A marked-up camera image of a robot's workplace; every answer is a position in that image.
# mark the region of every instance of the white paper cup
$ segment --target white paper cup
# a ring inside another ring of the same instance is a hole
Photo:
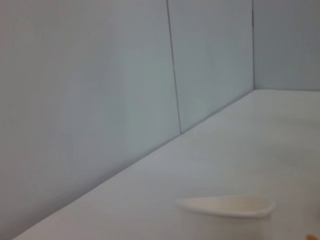
[[[259,196],[217,196],[177,201],[183,240],[272,240],[274,202]]]

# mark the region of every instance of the white surface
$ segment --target white surface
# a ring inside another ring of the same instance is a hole
[[[320,236],[320,92],[257,90],[16,240],[183,240],[176,199],[262,195],[275,240]]]
[[[253,1],[255,87],[320,90],[320,1]]]
[[[0,0],[1,240],[179,134],[165,0]]]
[[[275,204],[259,196],[229,195],[180,200],[183,240],[272,240]]]
[[[182,131],[253,90],[252,0],[168,0]]]

